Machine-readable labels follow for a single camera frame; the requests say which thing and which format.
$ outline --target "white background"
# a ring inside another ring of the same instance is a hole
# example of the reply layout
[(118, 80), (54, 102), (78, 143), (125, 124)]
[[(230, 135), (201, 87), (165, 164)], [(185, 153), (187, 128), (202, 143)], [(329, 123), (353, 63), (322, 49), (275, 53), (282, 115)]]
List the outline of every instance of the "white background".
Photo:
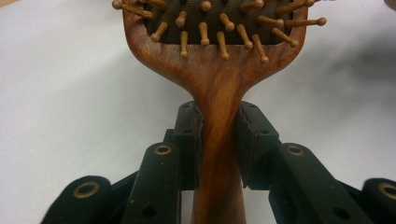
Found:
[[(245, 100), (335, 178), (356, 188), (396, 179), (396, 12), (380, 0), (338, 0), (316, 3), (309, 17), (328, 23), (310, 27), (297, 59)], [(1, 7), (0, 222), (38, 223), (84, 175), (114, 183), (136, 171), (189, 100), (134, 58), (109, 0)], [(248, 223), (275, 223), (265, 192), (247, 189), (245, 200)]]

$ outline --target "hole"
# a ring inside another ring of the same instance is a hole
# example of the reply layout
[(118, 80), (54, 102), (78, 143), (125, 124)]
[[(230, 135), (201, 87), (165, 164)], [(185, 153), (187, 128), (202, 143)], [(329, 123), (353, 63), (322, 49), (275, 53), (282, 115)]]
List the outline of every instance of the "hole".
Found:
[(304, 154), (304, 151), (298, 147), (289, 147), (288, 151), (290, 154), (293, 154), (295, 156), (301, 156)]
[(332, 209), (332, 212), (339, 218), (343, 219), (343, 220), (347, 220), (350, 219), (350, 214), (343, 208), (339, 208), (339, 207), (334, 207)]
[(382, 182), (378, 184), (378, 188), (382, 194), (393, 200), (396, 200), (396, 186)]
[(260, 130), (260, 133), (262, 133), (262, 134), (268, 134), (268, 133), (270, 133), (270, 132), (268, 132), (267, 130)]
[(94, 181), (85, 182), (75, 188), (73, 195), (78, 199), (88, 198), (95, 194), (99, 187), (99, 184)]
[(154, 153), (157, 155), (166, 155), (172, 151), (172, 148), (168, 146), (158, 146), (154, 148)]
[(151, 204), (146, 205), (142, 210), (143, 217), (155, 217), (157, 216), (157, 210), (151, 206)]

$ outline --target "wooden bristle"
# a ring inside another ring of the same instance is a hole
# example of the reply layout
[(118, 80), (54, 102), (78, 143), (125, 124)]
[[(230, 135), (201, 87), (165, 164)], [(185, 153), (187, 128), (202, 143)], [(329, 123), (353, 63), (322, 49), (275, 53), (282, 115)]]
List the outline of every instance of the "wooden bristle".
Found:
[(204, 2), (201, 2), (201, 4), (199, 5), (199, 8), (202, 11), (207, 12), (210, 10), (210, 8), (212, 8), (212, 4), (209, 1), (204, 1)]
[(299, 9), (300, 7), (312, 7), (314, 4), (315, 0), (303, 0), (299, 2), (289, 3), (285, 7), (277, 8), (275, 14), (279, 17), (280, 15), (291, 13), (292, 11)]
[(160, 41), (161, 35), (166, 31), (168, 28), (168, 23), (165, 21), (161, 22), (160, 26), (157, 29), (157, 32), (151, 35), (151, 40), (154, 42)]
[(233, 24), (233, 22), (231, 22), (230, 19), (228, 19), (227, 14), (221, 13), (219, 16), (219, 19), (220, 19), (221, 23), (223, 23), (225, 25), (226, 31), (231, 32), (231, 31), (233, 31), (233, 29), (235, 29), (235, 24)]
[(241, 36), (244, 41), (245, 49), (252, 49), (253, 43), (248, 39), (248, 34), (243, 24), (239, 24), (236, 26), (236, 31)]
[(218, 32), (216, 34), (219, 42), (219, 47), (221, 51), (221, 58), (226, 61), (230, 58), (230, 55), (227, 53), (227, 49), (225, 47), (225, 37), (223, 32)]
[(247, 13), (253, 9), (261, 9), (264, 6), (264, 2), (262, 0), (255, 0), (254, 2), (243, 3), (239, 10), (242, 13)]
[(166, 2), (163, 0), (145, 0), (145, 2), (149, 5), (151, 5), (152, 7), (157, 7), (160, 10), (164, 11), (166, 10)]
[(189, 57), (189, 53), (187, 52), (188, 39), (189, 39), (189, 34), (186, 31), (182, 31), (180, 33), (180, 47), (181, 47), (180, 55), (183, 58)]
[(309, 26), (309, 25), (325, 25), (327, 22), (326, 18), (320, 18), (318, 20), (307, 20), (307, 21), (285, 21), (286, 27), (297, 27), (297, 26)]
[(152, 12), (150, 11), (146, 11), (143, 10), (139, 7), (131, 7), (131, 6), (127, 6), (124, 5), (122, 2), (120, 1), (113, 1), (112, 6), (118, 10), (118, 9), (122, 9), (124, 11), (130, 12), (132, 14), (135, 14), (136, 16), (139, 16), (145, 20), (152, 20)]
[(253, 35), (251, 37), (254, 42), (254, 46), (256, 47), (257, 52), (260, 54), (260, 62), (261, 63), (268, 63), (269, 59), (265, 55), (264, 49), (262, 48), (262, 42), (260, 41), (259, 35)]
[(269, 24), (269, 25), (274, 25), (276, 27), (282, 27), (284, 24), (282, 20), (274, 20), (264, 16), (259, 16), (256, 21), (259, 25)]
[(285, 42), (289, 43), (292, 48), (296, 48), (299, 46), (300, 42), (298, 40), (293, 40), (291, 39), (288, 35), (283, 33), (281, 30), (274, 28), (272, 29), (271, 33), (281, 39), (283, 39)]
[(201, 34), (201, 45), (208, 46), (210, 44), (207, 38), (207, 24), (206, 22), (199, 23), (199, 33)]
[(186, 23), (186, 18), (187, 18), (187, 12), (181, 11), (180, 14), (178, 14), (178, 17), (176, 19), (176, 26), (178, 28), (183, 28), (184, 24)]

